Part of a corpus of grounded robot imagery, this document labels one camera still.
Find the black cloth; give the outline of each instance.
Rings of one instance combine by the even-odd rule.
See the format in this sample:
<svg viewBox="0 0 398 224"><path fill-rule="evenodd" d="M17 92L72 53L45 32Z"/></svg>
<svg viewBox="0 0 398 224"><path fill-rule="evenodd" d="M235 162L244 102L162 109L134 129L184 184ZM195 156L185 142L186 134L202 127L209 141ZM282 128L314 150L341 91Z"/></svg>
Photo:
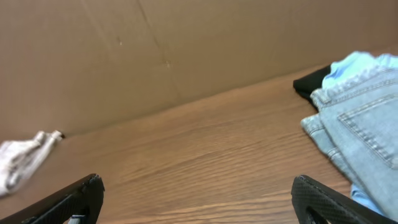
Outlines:
<svg viewBox="0 0 398 224"><path fill-rule="evenodd" d="M330 65L325 68L321 68L311 74L308 74L298 80L293 81L293 88L296 92L306 100L308 100L311 105L318 110L318 108L313 104L310 95L312 91L317 88L322 88L322 80L325 76L330 74Z"/></svg>

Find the beige wall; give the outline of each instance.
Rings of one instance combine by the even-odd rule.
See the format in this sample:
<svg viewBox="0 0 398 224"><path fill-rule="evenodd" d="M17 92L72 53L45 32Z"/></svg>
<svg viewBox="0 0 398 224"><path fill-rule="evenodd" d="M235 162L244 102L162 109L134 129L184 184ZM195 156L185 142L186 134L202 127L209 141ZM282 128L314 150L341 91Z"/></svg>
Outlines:
<svg viewBox="0 0 398 224"><path fill-rule="evenodd" d="M397 42L396 0L0 1L0 138L89 131Z"/></svg>

